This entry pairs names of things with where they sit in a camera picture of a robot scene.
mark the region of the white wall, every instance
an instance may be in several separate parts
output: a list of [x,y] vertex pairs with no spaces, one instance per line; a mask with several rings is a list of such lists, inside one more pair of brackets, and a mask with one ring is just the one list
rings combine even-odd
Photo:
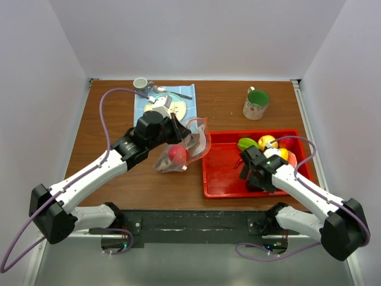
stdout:
[[[31,190],[62,179],[86,78],[47,0],[0,1],[0,38],[2,259],[27,219]],[[32,226],[15,252],[35,238]],[[0,274],[0,285],[21,285],[29,258]]]
[[302,80],[331,192],[364,207],[371,243],[357,251],[367,285],[380,285],[381,2],[347,0]]
[[50,0],[90,77],[298,79],[345,0]]

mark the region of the green mug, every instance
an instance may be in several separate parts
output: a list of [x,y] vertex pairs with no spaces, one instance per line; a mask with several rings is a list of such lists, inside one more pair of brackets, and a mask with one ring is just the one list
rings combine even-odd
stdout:
[[263,117],[269,103],[270,97],[267,93],[250,86],[243,106],[243,114],[250,120],[259,120]]

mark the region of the blue placemat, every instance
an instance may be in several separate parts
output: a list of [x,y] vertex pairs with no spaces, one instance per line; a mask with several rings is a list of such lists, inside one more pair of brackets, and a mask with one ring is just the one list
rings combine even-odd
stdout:
[[[163,86],[163,88],[166,91],[173,91],[178,92],[183,95],[189,95],[192,97],[192,100],[186,100],[183,99],[186,104],[186,113],[184,118],[181,120],[182,122],[187,122],[190,118],[197,116],[197,109],[196,109],[196,90],[195,85],[182,85],[182,86]],[[154,97],[157,95],[155,91],[152,89],[149,91],[148,94],[150,97]],[[147,104],[147,99],[142,98],[138,95],[135,95],[135,106],[134,106],[134,113],[133,113],[133,125],[136,126],[136,122],[140,116],[144,113],[144,108]]]

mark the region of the red plastic bin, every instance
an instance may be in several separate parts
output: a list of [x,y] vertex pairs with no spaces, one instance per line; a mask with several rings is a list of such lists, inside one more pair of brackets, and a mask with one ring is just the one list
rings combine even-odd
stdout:
[[[209,153],[202,158],[202,175],[204,179],[204,194],[208,198],[249,198],[269,197],[273,195],[287,195],[286,192],[277,189],[274,194],[267,191],[249,192],[245,188],[245,181],[239,179],[242,165],[234,169],[241,152],[237,143],[241,138],[252,138],[258,142],[263,135],[273,135],[280,138],[286,135],[297,135],[296,129],[273,129],[273,130],[241,130],[210,132],[211,148]],[[290,149],[296,155],[298,162],[307,158],[302,142],[297,143]],[[300,167],[299,173],[309,180],[313,180],[308,164]]]

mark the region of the plastic bag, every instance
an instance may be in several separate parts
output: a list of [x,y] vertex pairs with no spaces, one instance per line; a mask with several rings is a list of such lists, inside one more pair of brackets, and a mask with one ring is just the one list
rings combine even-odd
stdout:
[[211,145],[206,118],[190,119],[186,127],[192,132],[181,143],[168,145],[154,164],[159,173],[183,172],[193,161],[205,156]]

